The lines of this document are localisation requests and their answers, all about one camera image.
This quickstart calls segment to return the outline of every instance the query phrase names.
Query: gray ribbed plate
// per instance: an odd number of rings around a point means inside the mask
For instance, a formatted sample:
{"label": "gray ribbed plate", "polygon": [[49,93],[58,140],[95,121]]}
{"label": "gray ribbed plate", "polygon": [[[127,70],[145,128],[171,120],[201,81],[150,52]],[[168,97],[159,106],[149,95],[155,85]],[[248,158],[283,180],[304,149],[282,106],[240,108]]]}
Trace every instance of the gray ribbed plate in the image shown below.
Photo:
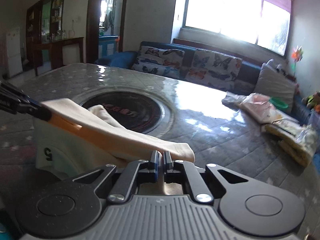
{"label": "gray ribbed plate", "polygon": [[[22,240],[35,239],[37,238],[30,235],[22,238]],[[195,204],[188,195],[134,195],[126,204],[109,206],[93,227],[77,236],[68,237],[68,240],[123,239],[245,240],[255,238],[233,231],[220,221],[212,207]],[[294,234],[284,236],[282,239],[298,240]]]}

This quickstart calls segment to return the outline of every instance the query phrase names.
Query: wooden cabinet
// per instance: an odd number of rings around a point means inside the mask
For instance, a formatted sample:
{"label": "wooden cabinet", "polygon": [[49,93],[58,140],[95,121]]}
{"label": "wooden cabinet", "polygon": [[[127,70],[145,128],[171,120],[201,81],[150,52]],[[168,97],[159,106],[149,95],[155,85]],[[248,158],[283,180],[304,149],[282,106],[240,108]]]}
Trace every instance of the wooden cabinet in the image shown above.
{"label": "wooden cabinet", "polygon": [[[62,48],[64,46],[78,44],[79,51],[80,51],[80,62],[83,63],[83,37],[79,38],[71,38],[71,39],[64,39],[49,43],[40,43],[40,44],[33,44],[32,51],[33,54],[36,56],[39,51],[44,49],[49,50],[49,58],[51,61],[51,68],[56,69],[63,66],[63,59],[62,59]],[[38,75],[37,66],[34,65],[34,69],[36,72],[36,76]]]}
{"label": "wooden cabinet", "polygon": [[[44,4],[50,3],[49,33],[44,33],[42,13]],[[52,34],[62,31],[62,12],[64,0],[40,0],[27,10],[26,15],[26,57],[35,67],[43,65],[42,51],[33,50],[34,44],[48,43]]]}

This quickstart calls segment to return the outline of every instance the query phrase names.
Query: wall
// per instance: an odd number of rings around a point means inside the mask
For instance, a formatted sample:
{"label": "wall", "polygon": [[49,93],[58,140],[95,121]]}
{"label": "wall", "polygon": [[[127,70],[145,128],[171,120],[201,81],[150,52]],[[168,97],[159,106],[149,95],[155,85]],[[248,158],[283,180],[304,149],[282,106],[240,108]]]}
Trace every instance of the wall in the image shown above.
{"label": "wall", "polygon": [[295,0],[292,38],[288,60],[293,48],[302,46],[303,59],[297,63],[296,77],[303,96],[320,90],[320,0]]}
{"label": "wall", "polygon": [[172,34],[171,34],[171,42],[174,38],[179,36],[180,28],[183,25],[183,14],[184,7],[186,4],[186,0],[176,0],[176,5],[174,8],[174,17],[172,24]]}
{"label": "wall", "polygon": [[127,0],[124,50],[138,50],[141,41],[170,43],[176,0]]}
{"label": "wall", "polygon": [[223,37],[214,33],[207,33],[201,30],[191,30],[182,28],[179,33],[179,38],[184,40],[201,42],[213,47],[228,50],[257,61],[268,62],[270,59],[274,59],[278,64],[286,65],[286,61],[283,57],[267,51],[257,45],[248,44],[243,41],[238,41],[232,38]]}
{"label": "wall", "polygon": [[[26,40],[26,12],[39,0],[0,0],[0,33],[10,28],[20,27],[21,47]],[[64,0],[62,29],[71,30],[74,20],[75,37],[85,37],[88,0]],[[64,48],[64,64],[79,61],[79,49],[74,46]]]}

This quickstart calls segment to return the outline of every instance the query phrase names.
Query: wooden desk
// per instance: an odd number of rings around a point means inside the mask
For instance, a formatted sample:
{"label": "wooden desk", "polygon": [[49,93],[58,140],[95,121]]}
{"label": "wooden desk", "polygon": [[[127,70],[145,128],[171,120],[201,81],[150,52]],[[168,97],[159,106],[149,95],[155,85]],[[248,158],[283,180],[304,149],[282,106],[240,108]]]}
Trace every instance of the wooden desk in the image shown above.
{"label": "wooden desk", "polygon": [[[56,68],[62,67],[63,66],[62,47],[72,45],[72,44],[79,44],[80,62],[83,63],[83,37],[58,40],[58,41],[49,42],[49,43],[40,43],[40,44],[33,43],[32,44],[33,59],[35,61],[35,51],[47,49],[49,50],[51,68],[56,69]],[[38,70],[35,64],[34,64],[34,69],[37,76]]]}

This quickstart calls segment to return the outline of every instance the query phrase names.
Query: doorway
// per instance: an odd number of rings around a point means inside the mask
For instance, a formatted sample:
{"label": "doorway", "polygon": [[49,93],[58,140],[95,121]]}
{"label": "doorway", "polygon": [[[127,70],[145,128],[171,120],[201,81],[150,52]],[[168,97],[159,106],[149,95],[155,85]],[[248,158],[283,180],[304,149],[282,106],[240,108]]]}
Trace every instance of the doorway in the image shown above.
{"label": "doorway", "polygon": [[123,0],[101,0],[98,59],[118,52]]}
{"label": "doorway", "polygon": [[89,0],[87,63],[122,51],[126,0]]}

